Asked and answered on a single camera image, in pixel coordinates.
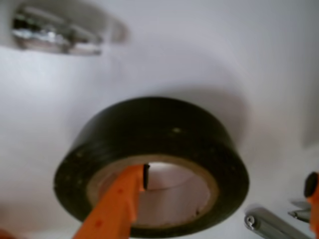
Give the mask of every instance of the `cardboard core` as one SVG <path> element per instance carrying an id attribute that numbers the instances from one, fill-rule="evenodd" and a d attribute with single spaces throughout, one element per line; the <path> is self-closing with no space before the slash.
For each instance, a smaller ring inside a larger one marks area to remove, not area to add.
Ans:
<path id="1" fill-rule="evenodd" d="M 132 164 L 150 164 L 148 190 L 140 194 L 136 228 L 169 228 L 196 220 L 213 207 L 219 189 L 202 167 L 168 155 L 141 155 L 119 160 L 92 178 L 87 193 L 95 205 L 121 171 Z"/>

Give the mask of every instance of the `silver metal tool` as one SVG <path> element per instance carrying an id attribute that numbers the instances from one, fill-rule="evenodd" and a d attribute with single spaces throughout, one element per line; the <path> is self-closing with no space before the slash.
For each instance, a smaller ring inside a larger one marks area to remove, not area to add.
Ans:
<path id="1" fill-rule="evenodd" d="M 294 239 L 256 215 L 246 215 L 245 226 L 265 239 Z"/>
<path id="2" fill-rule="evenodd" d="M 311 209 L 296 210 L 296 211 L 288 212 L 288 214 L 299 221 L 302 221 L 304 223 L 309 223 L 310 216 L 311 216 Z"/>
<path id="3" fill-rule="evenodd" d="M 75 55 L 101 53 L 101 38 L 50 12 L 22 4 L 13 20 L 12 33 L 27 49 Z"/>
<path id="4" fill-rule="evenodd" d="M 0 45 L 49 53 L 97 55 L 102 39 L 52 12 L 23 2 L 0 0 Z"/>

